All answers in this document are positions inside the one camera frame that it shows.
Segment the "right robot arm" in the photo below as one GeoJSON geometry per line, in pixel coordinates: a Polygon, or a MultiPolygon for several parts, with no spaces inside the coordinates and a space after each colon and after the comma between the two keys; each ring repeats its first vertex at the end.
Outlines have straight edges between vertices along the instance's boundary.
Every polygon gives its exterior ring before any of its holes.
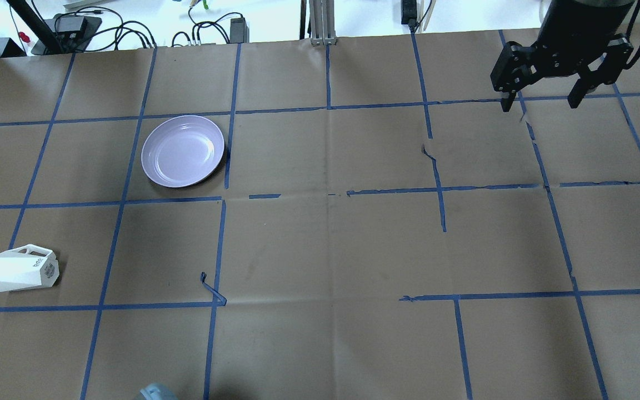
{"type": "Polygon", "coordinates": [[[613,84],[640,59],[631,41],[640,1],[551,1],[530,46],[508,41],[490,75],[501,109],[544,78],[577,76],[567,96],[576,108],[602,84],[613,84]]]}

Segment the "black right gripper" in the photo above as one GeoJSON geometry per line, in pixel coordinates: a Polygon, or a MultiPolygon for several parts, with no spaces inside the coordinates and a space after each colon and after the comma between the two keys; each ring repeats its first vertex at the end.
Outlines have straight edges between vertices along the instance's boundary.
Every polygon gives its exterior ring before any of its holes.
{"type": "Polygon", "coordinates": [[[619,28],[632,1],[553,1],[530,46],[504,44],[490,73],[509,112],[516,92],[539,79],[579,75],[567,96],[576,109],[598,84],[612,84],[627,69],[633,45],[619,28]]]}

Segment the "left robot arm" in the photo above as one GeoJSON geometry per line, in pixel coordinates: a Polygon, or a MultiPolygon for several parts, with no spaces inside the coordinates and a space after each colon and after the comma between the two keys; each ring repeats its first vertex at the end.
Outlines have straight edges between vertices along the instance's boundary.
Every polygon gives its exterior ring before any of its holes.
{"type": "Polygon", "coordinates": [[[160,383],[149,384],[139,390],[135,400],[177,400],[175,393],[167,386],[160,383]]]}

